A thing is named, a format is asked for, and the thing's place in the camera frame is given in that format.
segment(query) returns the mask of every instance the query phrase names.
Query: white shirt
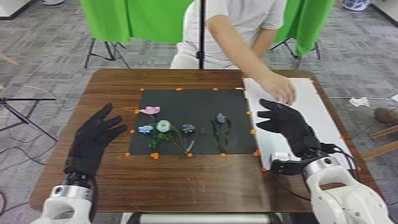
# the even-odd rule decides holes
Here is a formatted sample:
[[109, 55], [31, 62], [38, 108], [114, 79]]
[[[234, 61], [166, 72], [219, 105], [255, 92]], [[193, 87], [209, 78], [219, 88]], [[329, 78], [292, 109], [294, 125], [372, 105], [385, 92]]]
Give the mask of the white shirt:
[[[200, 5], [194, 0], [186, 13], [186, 32], [180, 51], [196, 52], [200, 48]], [[260, 29], [278, 30], [285, 22], [287, 0], [207, 0], [207, 20], [225, 15], [242, 34], [246, 43], [253, 46]], [[228, 57], [214, 36], [207, 29], [205, 34], [207, 57], [226, 61]]]

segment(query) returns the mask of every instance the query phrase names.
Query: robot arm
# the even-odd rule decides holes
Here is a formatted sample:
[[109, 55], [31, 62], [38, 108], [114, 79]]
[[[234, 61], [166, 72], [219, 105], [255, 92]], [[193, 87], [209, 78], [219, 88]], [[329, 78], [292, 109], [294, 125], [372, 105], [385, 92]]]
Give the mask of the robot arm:
[[[303, 175], [312, 191], [312, 204], [322, 224], [393, 224], [385, 200], [353, 177], [335, 157], [337, 145], [322, 144], [299, 111], [287, 105], [260, 101], [271, 110], [258, 116], [271, 119], [258, 127], [287, 137], [292, 152], [301, 161], [274, 160], [271, 171], [283, 175]], [[344, 186], [329, 190], [322, 185]]]
[[[321, 223], [393, 224], [385, 200], [365, 184], [358, 182], [335, 157], [319, 159], [305, 168], [312, 191], [312, 204]], [[342, 183], [329, 190], [322, 185]]]
[[91, 224], [97, 214], [97, 172], [106, 148], [127, 131], [118, 126], [122, 117], [106, 121], [113, 111], [109, 104], [99, 111], [77, 131], [75, 142], [67, 161], [65, 183], [54, 187], [45, 202], [42, 218], [33, 224]]

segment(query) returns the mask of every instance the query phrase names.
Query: black mat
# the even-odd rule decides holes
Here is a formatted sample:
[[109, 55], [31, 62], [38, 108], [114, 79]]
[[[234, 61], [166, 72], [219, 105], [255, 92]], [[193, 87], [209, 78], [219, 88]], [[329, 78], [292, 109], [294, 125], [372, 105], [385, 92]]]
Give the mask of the black mat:
[[[162, 111], [157, 121], [170, 120], [182, 129], [184, 124], [196, 126], [196, 135], [189, 135], [189, 141], [198, 138], [193, 147], [194, 154], [221, 154], [219, 143], [214, 136], [214, 125], [218, 114], [223, 113], [232, 121], [232, 137], [226, 147], [228, 154], [251, 154], [257, 151], [257, 140], [251, 134], [253, 125], [248, 115], [248, 100], [242, 90], [184, 90], [184, 91], [146, 91], [141, 99], [141, 109], [146, 106], [161, 106]], [[132, 139], [132, 154], [148, 155], [152, 153], [152, 135], [139, 133], [139, 127], [152, 123], [146, 114], [138, 115], [136, 134]], [[161, 154], [184, 154], [173, 143], [162, 142]]]

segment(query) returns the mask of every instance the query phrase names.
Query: white sheet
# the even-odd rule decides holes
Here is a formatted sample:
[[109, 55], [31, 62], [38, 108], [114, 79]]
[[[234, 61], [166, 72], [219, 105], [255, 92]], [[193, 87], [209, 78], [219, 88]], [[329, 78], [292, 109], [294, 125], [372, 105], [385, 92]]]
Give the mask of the white sheet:
[[[351, 150], [345, 141], [342, 139], [340, 130], [317, 92], [313, 81], [312, 79], [306, 78], [294, 78], [292, 82], [298, 89], [298, 101], [292, 107], [303, 113], [305, 119], [308, 121], [310, 126], [313, 127], [321, 141], [324, 143], [337, 144], [345, 150], [345, 152], [351, 154]], [[260, 99], [274, 101], [274, 98], [269, 92], [262, 89], [262, 86], [258, 85], [253, 79], [248, 78], [244, 80], [244, 83], [246, 83], [246, 98], [250, 101], [250, 107], [253, 111], [253, 124], [257, 128], [257, 140], [260, 146], [262, 162], [264, 167], [271, 169], [271, 155], [276, 152], [290, 153], [294, 159], [296, 160], [301, 159], [294, 156], [290, 145], [283, 135], [262, 130], [257, 127], [257, 123], [267, 120], [258, 117], [258, 111], [267, 110], [260, 105]], [[335, 154], [333, 156], [338, 158], [342, 165], [349, 169], [345, 156], [342, 154]]]

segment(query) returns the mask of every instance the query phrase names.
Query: gray carpet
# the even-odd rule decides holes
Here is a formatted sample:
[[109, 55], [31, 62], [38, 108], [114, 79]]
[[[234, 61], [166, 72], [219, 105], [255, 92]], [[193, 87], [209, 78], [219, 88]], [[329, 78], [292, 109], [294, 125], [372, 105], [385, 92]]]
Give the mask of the gray carpet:
[[[33, 85], [51, 91], [65, 109], [74, 107], [84, 93], [93, 72], [100, 68], [123, 68], [122, 62], [109, 62], [93, 58], [86, 70], [84, 59], [91, 41], [91, 31], [86, 23], [79, 0], [70, 0], [59, 8], [47, 8], [40, 2], [33, 5], [13, 21], [0, 21], [0, 52], [20, 62], [15, 66], [0, 61], [0, 84], [8, 87], [6, 97], [49, 96], [40, 90], [24, 87]], [[377, 14], [374, 9], [363, 13], [351, 13], [337, 5], [326, 32], [321, 38], [322, 60], [315, 53], [305, 58], [303, 69], [310, 70], [321, 79], [331, 97], [392, 97], [398, 87], [398, 29]], [[129, 64], [134, 68], [168, 68], [177, 53], [173, 45], [152, 43], [134, 39], [123, 50]], [[274, 69], [294, 69], [294, 59], [285, 47], [269, 53], [267, 61]], [[392, 142], [398, 135], [377, 140], [369, 134], [388, 126], [376, 123], [374, 109], [379, 106], [395, 107], [390, 100], [370, 100], [372, 107], [356, 108], [347, 99], [331, 99], [354, 137], [361, 152]], [[27, 112], [29, 103], [13, 103]], [[59, 135], [68, 124], [74, 110], [63, 110], [54, 102], [43, 103], [33, 120]], [[0, 109], [0, 126], [17, 120]], [[38, 155], [54, 145], [54, 141], [40, 135], [29, 126], [13, 129], [13, 133], [0, 133], [3, 149], [22, 147], [31, 155]], [[51, 153], [40, 158], [45, 162]], [[383, 188], [388, 203], [398, 201], [398, 151], [369, 162], [374, 177]], [[8, 170], [27, 157], [19, 150], [0, 154], [0, 190], [8, 193], [10, 207], [27, 202], [43, 166], [26, 162]], [[398, 221], [398, 205], [392, 206], [392, 214]], [[29, 223], [40, 213], [29, 205], [4, 214], [0, 223]], [[120, 214], [102, 214], [97, 223], [116, 223]]]

